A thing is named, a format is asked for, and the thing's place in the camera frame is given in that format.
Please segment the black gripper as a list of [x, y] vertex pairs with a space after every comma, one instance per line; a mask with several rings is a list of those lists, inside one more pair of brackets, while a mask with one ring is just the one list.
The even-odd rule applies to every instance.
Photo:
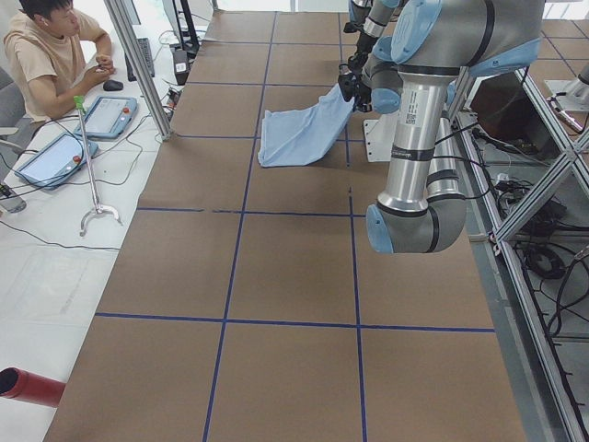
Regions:
[[360, 74], [367, 62], [369, 54], [375, 45], [375, 37], [361, 34], [356, 42], [356, 51], [347, 60], [349, 70], [354, 74]]
[[343, 99], [353, 102], [354, 111], [367, 113], [372, 110], [372, 89], [364, 83], [360, 71], [353, 71], [347, 64], [340, 64], [338, 85]]

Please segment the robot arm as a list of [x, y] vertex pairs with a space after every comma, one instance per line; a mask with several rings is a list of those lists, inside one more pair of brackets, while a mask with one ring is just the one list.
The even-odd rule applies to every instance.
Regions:
[[350, 20], [344, 26], [344, 33], [358, 32], [356, 52], [347, 62], [354, 74], [360, 74], [375, 43], [382, 36], [387, 24], [407, 4], [402, 0], [353, 0], [348, 3]]
[[445, 250], [460, 235], [466, 199], [450, 134], [449, 88], [462, 69], [494, 76], [531, 65], [540, 47], [541, 1], [352, 1], [355, 53], [340, 68], [346, 100], [393, 113], [385, 189], [366, 212], [381, 253]]

